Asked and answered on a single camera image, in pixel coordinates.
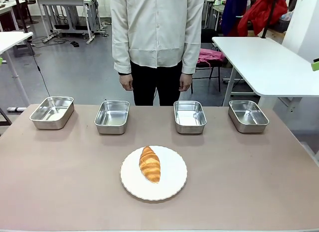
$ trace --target white shirt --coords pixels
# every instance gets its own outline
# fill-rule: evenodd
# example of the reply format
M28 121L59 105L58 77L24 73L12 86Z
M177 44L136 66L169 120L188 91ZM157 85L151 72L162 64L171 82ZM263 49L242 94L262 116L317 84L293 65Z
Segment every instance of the white shirt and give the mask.
M204 0L111 0L114 68L173 67L195 73Z

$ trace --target red jacket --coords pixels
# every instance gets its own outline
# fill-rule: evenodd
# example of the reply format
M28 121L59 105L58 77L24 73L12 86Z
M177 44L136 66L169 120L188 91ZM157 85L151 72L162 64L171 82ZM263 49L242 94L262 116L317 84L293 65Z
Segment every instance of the red jacket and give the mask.
M247 36L248 21L252 22L255 35L259 34L267 24L272 3L273 0L257 0L240 20L237 27L238 35ZM270 24L276 23L278 19L285 13L287 13L287 4L285 0L277 0Z

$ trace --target plate rim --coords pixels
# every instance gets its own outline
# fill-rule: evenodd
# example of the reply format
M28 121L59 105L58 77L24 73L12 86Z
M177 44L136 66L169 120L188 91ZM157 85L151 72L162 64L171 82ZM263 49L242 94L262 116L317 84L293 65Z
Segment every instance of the plate rim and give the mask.
M176 152L175 150L173 150L173 149L171 149L171 148L168 148L168 147L165 147L165 146L158 146L158 147L164 147L164 148L167 148L167 149L170 149L170 150L174 151L174 152L177 153L177 154L181 157L181 159L184 161L183 157L182 157L178 152ZM131 153L133 153L133 152L135 152L135 151L137 151L137 150L139 150L139 149L141 149L141 148L145 148L145 147L137 148L136 150L132 151ZM171 197L175 196L178 192L181 191L181 189L184 188L184 186L185 186L185 184L186 184L186 181L187 181L187 173L188 173L188 171L187 171L187 165L186 165L185 161L184 161L185 167L186 167L186 178L185 178L185 182L184 182L184 184L180 187L180 189L179 189L175 194L172 194L172 195L170 195L169 197L160 198L160 199L155 199L155 200L145 199L145 198L142 198L142 197L140 197L140 196L137 196L137 195L133 194L133 193L132 193L128 188L126 188L126 186L124 185L124 183L123 183L123 181L122 181L122 176L121 176L121 171L122 171L123 163L124 163L124 161L126 160L126 158L127 158L131 153L129 153L129 154L125 157L125 159L123 160L123 162L122 162L122 164L121 164L121 168L120 168L120 179L121 179L121 183L122 183L123 187L124 187L128 192L130 192L131 195L133 195L133 196L135 196L135 197L137 197L137 198L139 198L139 199L141 199L141 200L144 200L144 201L163 201L163 200L166 200L166 199L168 199L168 198L171 198Z

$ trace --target croissant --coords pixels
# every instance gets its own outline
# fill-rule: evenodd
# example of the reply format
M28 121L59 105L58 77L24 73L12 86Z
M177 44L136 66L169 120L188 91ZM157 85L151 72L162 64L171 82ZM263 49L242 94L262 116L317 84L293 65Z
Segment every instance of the croissant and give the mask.
M146 146L141 154L140 170L152 183L160 181L160 160L149 146Z

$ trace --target beige tabletop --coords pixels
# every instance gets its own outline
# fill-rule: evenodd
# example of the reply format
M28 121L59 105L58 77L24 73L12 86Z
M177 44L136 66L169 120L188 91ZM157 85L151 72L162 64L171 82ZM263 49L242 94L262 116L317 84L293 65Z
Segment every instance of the beige tabletop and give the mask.
M202 135L180 135L171 107L131 107L127 131L101 136L98 106L76 105L58 131L36 130L31 105L0 137L0 229L303 230L319 228L319 168L272 111L264 134L236 131L205 107ZM173 198L129 194L120 166L137 148L177 151L188 170Z

